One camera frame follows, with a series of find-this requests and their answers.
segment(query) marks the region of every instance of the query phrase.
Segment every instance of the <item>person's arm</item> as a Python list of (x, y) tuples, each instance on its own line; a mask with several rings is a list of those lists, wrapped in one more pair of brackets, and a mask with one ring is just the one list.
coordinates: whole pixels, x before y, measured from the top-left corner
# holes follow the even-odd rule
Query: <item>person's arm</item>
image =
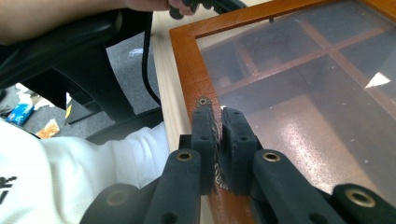
[(167, 10), (192, 14), (181, 0), (0, 0), (0, 44), (9, 45), (93, 14), (129, 7), (140, 11)]

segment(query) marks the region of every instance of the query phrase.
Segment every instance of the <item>black cable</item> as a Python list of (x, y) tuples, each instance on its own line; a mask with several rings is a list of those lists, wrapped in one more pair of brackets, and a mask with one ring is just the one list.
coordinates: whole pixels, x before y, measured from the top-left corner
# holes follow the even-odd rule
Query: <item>black cable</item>
[(152, 24), (152, 12), (148, 13), (147, 25), (145, 30), (145, 37), (143, 42), (143, 56), (142, 56), (142, 78), (143, 83), (148, 91), (151, 98), (158, 104), (161, 105), (161, 100), (152, 90), (149, 85), (149, 74), (148, 74), (148, 60), (149, 60), (149, 41), (151, 38), (151, 24)]

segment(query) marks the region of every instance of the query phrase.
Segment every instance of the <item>white jacket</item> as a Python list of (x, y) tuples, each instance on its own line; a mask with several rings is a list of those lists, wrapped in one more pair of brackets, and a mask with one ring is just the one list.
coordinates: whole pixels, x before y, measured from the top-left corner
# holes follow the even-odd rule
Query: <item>white jacket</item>
[(162, 174), (163, 123), (97, 146), (76, 137), (38, 140), (0, 120), (0, 223), (79, 223), (105, 188), (142, 188)]

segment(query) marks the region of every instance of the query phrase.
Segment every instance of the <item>person's hand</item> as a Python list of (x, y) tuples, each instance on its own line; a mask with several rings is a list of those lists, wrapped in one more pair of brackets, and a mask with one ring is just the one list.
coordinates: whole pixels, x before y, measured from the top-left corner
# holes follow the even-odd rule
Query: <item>person's hand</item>
[(170, 6), (178, 8), (181, 15), (190, 16), (194, 13), (183, 4), (182, 0), (123, 0), (125, 5), (138, 11), (165, 11)]

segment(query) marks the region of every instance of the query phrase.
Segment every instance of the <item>wooden picture frame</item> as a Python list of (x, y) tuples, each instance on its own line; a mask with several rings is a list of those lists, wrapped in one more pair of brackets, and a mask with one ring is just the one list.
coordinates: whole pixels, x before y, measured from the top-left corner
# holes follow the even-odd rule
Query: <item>wooden picture frame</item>
[[(220, 120), (221, 114), (219, 101), (206, 70), (197, 39), (332, 2), (335, 1), (275, 0), (172, 29), (170, 36), (190, 120), (196, 107), (196, 100), (200, 96), (206, 96), (212, 100), (215, 119)], [(396, 21), (396, 6), (391, 1), (362, 0), (362, 2)], [(222, 189), (217, 189), (217, 191), (208, 197), (215, 223), (254, 223), (248, 209), (248, 197), (234, 196)]]

